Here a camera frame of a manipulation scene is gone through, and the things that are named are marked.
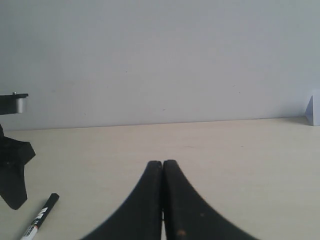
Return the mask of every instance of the black plastic piece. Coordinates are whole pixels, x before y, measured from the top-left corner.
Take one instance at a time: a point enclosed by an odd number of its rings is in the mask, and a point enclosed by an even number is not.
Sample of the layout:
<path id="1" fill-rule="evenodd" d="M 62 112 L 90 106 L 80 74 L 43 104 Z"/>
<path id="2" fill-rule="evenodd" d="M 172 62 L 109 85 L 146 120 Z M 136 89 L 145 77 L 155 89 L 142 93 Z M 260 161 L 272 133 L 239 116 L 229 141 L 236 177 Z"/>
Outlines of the black plastic piece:
<path id="1" fill-rule="evenodd" d="M 175 160 L 163 164 L 162 187 L 167 240 L 257 240 L 212 209 Z"/>
<path id="2" fill-rule="evenodd" d="M 162 163 L 150 161 L 120 208 L 83 240 L 161 240 Z"/>
<path id="3" fill-rule="evenodd" d="M 25 164 L 34 156 L 30 142 L 17 141 L 0 133 L 0 196 L 17 210 L 27 200 Z"/>

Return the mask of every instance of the marker pen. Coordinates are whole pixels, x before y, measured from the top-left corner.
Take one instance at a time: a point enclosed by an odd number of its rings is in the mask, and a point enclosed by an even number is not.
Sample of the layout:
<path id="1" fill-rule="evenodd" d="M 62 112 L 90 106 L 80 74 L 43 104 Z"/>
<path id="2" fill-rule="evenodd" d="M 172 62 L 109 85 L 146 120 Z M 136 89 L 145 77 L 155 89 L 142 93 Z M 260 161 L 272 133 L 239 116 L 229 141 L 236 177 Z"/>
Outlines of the marker pen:
<path id="1" fill-rule="evenodd" d="M 21 240 L 32 240 L 34 238 L 34 236 L 38 232 L 38 229 L 41 227 L 42 223 L 44 222 L 44 220 L 50 213 L 51 209 L 58 201 L 59 197 L 60 196 L 56 193 L 52 193 L 50 195 L 49 199 L 46 201 L 41 211 L 38 213 L 38 215 L 32 221 L 31 225 L 25 231 Z"/>

